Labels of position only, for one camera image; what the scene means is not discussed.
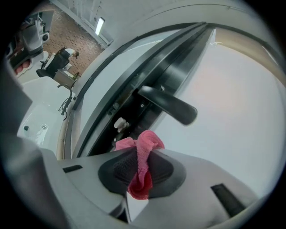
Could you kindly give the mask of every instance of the pink towel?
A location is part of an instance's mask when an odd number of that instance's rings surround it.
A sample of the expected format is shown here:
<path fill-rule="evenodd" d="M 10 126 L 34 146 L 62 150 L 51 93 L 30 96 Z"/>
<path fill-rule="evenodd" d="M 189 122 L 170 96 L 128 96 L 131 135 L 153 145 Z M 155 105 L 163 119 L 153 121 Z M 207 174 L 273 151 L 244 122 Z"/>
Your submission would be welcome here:
<path fill-rule="evenodd" d="M 165 148 L 161 139 L 150 130 L 141 133 L 138 140 L 125 138 L 116 143 L 116 150 L 136 146 L 138 170 L 128 186 L 128 192 L 135 199 L 148 199 L 149 190 L 152 188 L 152 178 L 147 164 L 150 151 L 155 148 Z"/>

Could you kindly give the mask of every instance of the black recessed pad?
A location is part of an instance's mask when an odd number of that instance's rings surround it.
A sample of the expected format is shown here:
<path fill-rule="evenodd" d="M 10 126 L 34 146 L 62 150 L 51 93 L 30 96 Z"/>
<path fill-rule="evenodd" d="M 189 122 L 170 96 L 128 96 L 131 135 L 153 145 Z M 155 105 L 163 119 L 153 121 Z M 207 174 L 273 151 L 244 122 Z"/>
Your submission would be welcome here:
<path fill-rule="evenodd" d="M 238 198 L 224 185 L 210 187 L 230 217 L 236 216 L 245 209 Z"/>
<path fill-rule="evenodd" d="M 151 151 L 147 162 L 153 184 L 149 198 L 169 196 L 186 178 L 186 170 L 181 163 L 158 151 Z M 105 162 L 99 168 L 98 176 L 110 192 L 125 195 L 137 167 L 137 152 L 134 147 Z"/>
<path fill-rule="evenodd" d="M 65 173 L 70 173 L 72 171 L 76 171 L 76 170 L 79 170 L 79 169 L 82 169 L 81 165 L 73 165 L 73 166 L 70 166 L 70 167 L 63 168 L 63 171 Z"/>

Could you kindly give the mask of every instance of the fluorescent light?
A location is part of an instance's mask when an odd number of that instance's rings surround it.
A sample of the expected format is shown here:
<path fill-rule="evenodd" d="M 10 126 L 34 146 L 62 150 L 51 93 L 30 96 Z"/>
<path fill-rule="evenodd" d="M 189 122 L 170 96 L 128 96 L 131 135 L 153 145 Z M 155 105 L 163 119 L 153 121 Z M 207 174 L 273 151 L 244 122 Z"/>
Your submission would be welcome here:
<path fill-rule="evenodd" d="M 99 35 L 100 30 L 101 30 L 104 22 L 105 22 L 105 20 L 102 17 L 98 19 L 97 28 L 95 29 L 95 34 L 97 36 Z"/>

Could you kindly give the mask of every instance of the door handle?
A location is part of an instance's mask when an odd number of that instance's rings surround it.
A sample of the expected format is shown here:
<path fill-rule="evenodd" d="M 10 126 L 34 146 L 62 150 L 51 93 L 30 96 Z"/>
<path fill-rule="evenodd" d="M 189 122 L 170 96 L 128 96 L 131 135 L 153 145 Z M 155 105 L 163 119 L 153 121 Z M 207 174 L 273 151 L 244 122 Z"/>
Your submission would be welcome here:
<path fill-rule="evenodd" d="M 191 124 L 197 117 L 198 111 L 195 107 L 158 89 L 142 86 L 138 94 L 184 125 Z"/>

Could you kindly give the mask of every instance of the chair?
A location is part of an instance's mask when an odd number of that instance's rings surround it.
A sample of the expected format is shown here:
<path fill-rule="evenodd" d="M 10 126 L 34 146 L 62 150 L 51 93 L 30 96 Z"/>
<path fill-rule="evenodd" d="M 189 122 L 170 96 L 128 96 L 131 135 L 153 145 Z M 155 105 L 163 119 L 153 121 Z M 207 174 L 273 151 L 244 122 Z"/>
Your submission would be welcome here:
<path fill-rule="evenodd" d="M 48 76 L 53 79 L 57 70 L 62 69 L 70 62 L 68 57 L 69 53 L 66 52 L 65 50 L 58 52 L 46 69 L 38 69 L 36 71 L 37 75 L 39 77 Z"/>

